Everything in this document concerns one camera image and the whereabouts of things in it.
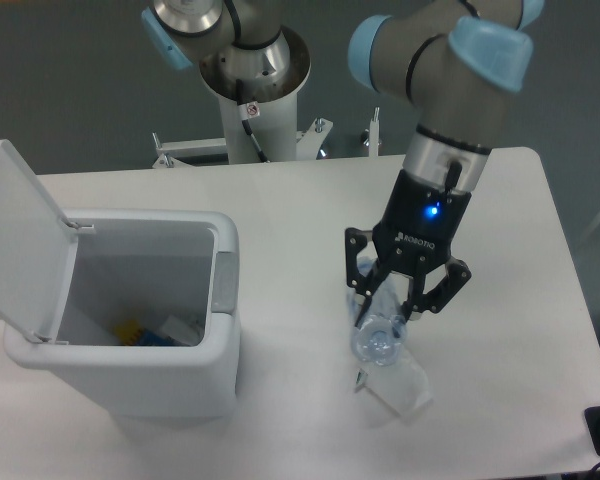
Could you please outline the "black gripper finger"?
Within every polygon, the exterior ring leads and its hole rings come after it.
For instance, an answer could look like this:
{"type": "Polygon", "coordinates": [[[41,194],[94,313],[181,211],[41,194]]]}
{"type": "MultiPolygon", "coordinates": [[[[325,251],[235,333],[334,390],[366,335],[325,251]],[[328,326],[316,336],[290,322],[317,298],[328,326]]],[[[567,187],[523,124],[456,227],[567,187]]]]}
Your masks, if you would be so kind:
{"type": "Polygon", "coordinates": [[[373,285],[374,273],[363,275],[358,267],[358,255],[372,239],[372,231],[349,227],[345,230],[344,236],[346,284],[354,290],[356,295],[362,297],[359,313],[354,323],[356,328],[360,328],[377,290],[377,286],[373,285]]]}
{"type": "Polygon", "coordinates": [[[441,265],[433,256],[415,256],[399,261],[399,272],[412,279],[410,293],[401,305],[403,324],[425,311],[439,313],[472,277],[464,261],[449,257],[444,264],[444,278],[431,290],[424,292],[427,275],[441,265]]]}

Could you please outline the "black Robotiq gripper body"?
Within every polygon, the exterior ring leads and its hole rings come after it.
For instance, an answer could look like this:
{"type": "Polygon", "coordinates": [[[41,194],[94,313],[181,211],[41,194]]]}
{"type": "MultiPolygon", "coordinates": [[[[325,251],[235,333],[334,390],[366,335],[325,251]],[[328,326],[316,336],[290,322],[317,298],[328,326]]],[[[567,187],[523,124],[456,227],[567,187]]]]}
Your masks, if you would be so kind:
{"type": "Polygon", "coordinates": [[[427,275],[424,292],[435,287],[445,276],[444,264],[453,257],[451,243],[470,200],[469,193],[439,190],[402,170],[372,230],[377,254],[373,285],[378,289],[389,274],[402,274],[400,260],[433,256],[442,265],[427,275]]]}

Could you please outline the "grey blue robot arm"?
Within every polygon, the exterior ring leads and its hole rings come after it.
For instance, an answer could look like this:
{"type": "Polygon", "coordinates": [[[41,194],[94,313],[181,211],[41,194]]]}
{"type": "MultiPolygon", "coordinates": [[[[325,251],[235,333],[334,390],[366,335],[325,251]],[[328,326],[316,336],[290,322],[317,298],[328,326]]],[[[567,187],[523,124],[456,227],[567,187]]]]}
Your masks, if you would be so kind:
{"type": "MultiPolygon", "coordinates": [[[[409,279],[404,320],[437,313],[469,281],[451,243],[533,53],[525,28],[540,1],[435,1],[407,17],[377,15],[354,31],[353,78],[421,112],[379,223],[345,233],[346,281],[371,302],[392,273],[409,279]]],[[[299,158],[296,95],[306,45],[274,1],[152,1],[141,20],[174,69],[197,65],[222,107],[228,158],[299,158]]]]}

